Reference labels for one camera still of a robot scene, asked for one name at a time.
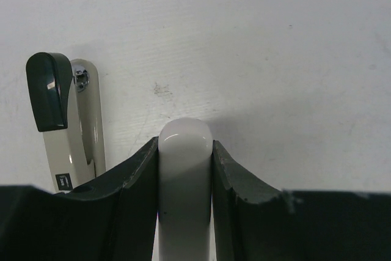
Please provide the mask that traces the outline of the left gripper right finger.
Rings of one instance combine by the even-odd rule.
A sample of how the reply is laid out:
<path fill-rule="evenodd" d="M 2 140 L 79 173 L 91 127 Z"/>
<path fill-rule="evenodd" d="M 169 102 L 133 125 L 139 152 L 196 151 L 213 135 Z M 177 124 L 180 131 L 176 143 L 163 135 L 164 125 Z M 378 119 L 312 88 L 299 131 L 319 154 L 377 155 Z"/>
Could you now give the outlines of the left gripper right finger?
<path fill-rule="evenodd" d="M 390 194 L 279 191 L 213 143 L 218 260 L 389 260 Z"/>

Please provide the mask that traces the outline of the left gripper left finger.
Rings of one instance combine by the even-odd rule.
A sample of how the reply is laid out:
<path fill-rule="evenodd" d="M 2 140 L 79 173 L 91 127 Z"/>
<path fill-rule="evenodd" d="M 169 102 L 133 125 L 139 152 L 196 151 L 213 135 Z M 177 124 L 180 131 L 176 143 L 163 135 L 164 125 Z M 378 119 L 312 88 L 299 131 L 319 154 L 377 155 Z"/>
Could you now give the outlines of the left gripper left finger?
<path fill-rule="evenodd" d="M 1 187 L 2 260 L 151 260 L 158 140 L 69 193 Z"/>

